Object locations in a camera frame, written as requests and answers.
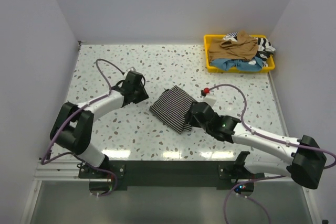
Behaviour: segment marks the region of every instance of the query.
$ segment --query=table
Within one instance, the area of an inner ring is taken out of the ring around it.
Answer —
[[[93,125],[91,142],[110,159],[134,161],[213,161],[235,160],[240,151],[250,151],[255,158],[269,155],[247,146],[223,143],[194,128],[178,135],[163,125],[150,111],[160,94],[178,85],[200,101],[201,89],[215,84],[238,86],[247,97],[245,120],[260,129],[283,135],[280,118],[267,74],[209,73],[205,68],[203,45],[82,45],[67,100],[87,101],[107,92],[107,84],[95,67],[103,58],[122,70],[130,67],[146,78],[149,99],[112,111]],[[100,63],[111,84],[121,79],[112,66]],[[215,91],[214,110],[221,115],[240,117],[243,99],[229,87]],[[66,151],[58,145],[51,156]],[[64,156],[62,159],[73,159]]]

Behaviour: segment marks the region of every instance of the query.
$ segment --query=yellow plastic basket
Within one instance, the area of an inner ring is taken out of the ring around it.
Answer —
[[[208,69],[208,72],[210,73],[268,73],[270,70],[275,69],[275,64],[273,61],[273,55],[271,55],[266,63],[268,64],[268,67],[263,67],[258,72],[250,72],[250,71],[241,71],[238,70],[237,67],[232,67],[229,70],[225,71],[215,66],[209,65],[209,55],[208,55],[208,49],[210,47],[210,44],[213,39],[222,39],[225,35],[218,35],[218,34],[206,34],[204,35],[204,48],[205,48],[205,61],[206,61],[206,68]],[[258,38],[266,38],[264,35],[251,35],[252,37],[258,37]]]

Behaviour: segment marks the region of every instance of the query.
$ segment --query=gray floor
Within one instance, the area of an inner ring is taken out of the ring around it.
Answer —
[[[131,187],[96,200],[87,182],[45,182],[32,224],[40,223],[224,223],[227,191],[215,188]],[[310,224],[301,188],[293,182],[256,185],[252,196],[269,211],[272,224]],[[230,224],[267,224],[260,207],[232,195],[227,207]]]

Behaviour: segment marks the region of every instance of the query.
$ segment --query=white wall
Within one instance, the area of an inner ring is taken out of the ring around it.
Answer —
[[[19,223],[77,41],[56,0],[0,0],[0,223]]]
[[[291,0],[270,39],[273,72],[289,133],[314,137],[336,152],[336,0]],[[322,217],[336,223],[336,169],[325,170],[318,198]]]
[[[244,28],[269,35],[289,0],[57,0],[77,39],[201,42]]]

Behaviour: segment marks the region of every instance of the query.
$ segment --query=brown cloth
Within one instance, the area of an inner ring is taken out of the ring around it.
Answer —
[[[209,62],[216,59],[250,61],[257,54],[258,40],[240,31],[237,42],[232,40],[213,39],[209,47]]]

